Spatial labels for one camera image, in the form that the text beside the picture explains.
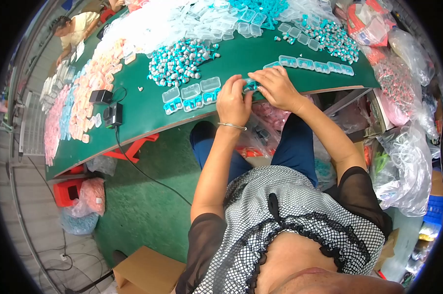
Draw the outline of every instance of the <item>black and white patterned blouse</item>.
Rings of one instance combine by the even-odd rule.
[[[334,197],[291,168],[254,168],[228,185],[224,206],[225,220],[206,213],[192,223],[177,294],[254,293],[267,247],[280,232],[319,243],[338,272],[369,274],[392,229],[360,167],[344,173]]]

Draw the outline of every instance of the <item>woman's hand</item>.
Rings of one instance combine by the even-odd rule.
[[[221,123],[230,123],[236,126],[244,126],[251,114],[253,92],[249,91],[242,98],[242,87],[246,81],[237,74],[229,78],[217,98],[217,111]]]
[[[58,67],[58,65],[60,65],[62,59],[63,59],[63,58],[62,58],[61,55],[60,55],[60,56],[58,57],[58,59],[56,60],[56,67]]]
[[[305,103],[309,103],[306,97],[295,90],[287,71],[281,66],[276,65],[273,68],[268,67],[248,73],[248,76],[262,85],[258,87],[258,90],[270,104],[277,108],[298,113]]]

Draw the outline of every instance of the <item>silver bangle bracelet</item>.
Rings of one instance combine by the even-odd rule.
[[[236,125],[229,124],[229,123],[226,123],[226,122],[224,122],[224,123],[219,122],[218,124],[221,125],[221,126],[232,126],[232,127],[235,127],[235,128],[239,128],[242,131],[246,131],[248,129],[245,126],[236,126]]]

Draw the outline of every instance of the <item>red plastic stool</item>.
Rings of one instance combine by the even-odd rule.
[[[79,198],[81,185],[86,179],[74,179],[53,185],[56,205],[65,208],[73,205],[73,200]]]
[[[102,23],[106,22],[109,18],[111,18],[114,15],[115,15],[115,12],[112,9],[105,8],[105,10],[102,11],[102,14],[101,14],[101,22]]]
[[[136,140],[135,142],[133,142],[130,146],[130,148],[128,148],[128,150],[125,152],[126,156],[128,156],[128,158],[133,162],[136,163],[138,162],[139,158],[134,157],[136,152],[138,152],[138,150],[143,146],[143,143],[146,141],[151,141],[154,142],[159,138],[159,134],[153,134],[150,135],[148,137],[145,138],[141,138],[139,140]],[[120,149],[115,149],[115,151],[109,151],[104,153],[103,155],[105,156],[110,156],[110,157],[114,157],[117,159],[123,159],[123,160],[127,160],[125,155],[123,155],[120,152]]]

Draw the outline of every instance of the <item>bag of orange items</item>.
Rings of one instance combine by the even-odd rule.
[[[85,201],[91,211],[97,212],[100,216],[104,215],[104,180],[101,178],[85,180],[81,185],[79,200]]]
[[[378,47],[388,44],[388,31],[396,25],[383,0],[362,0],[347,8],[348,33],[358,44]]]

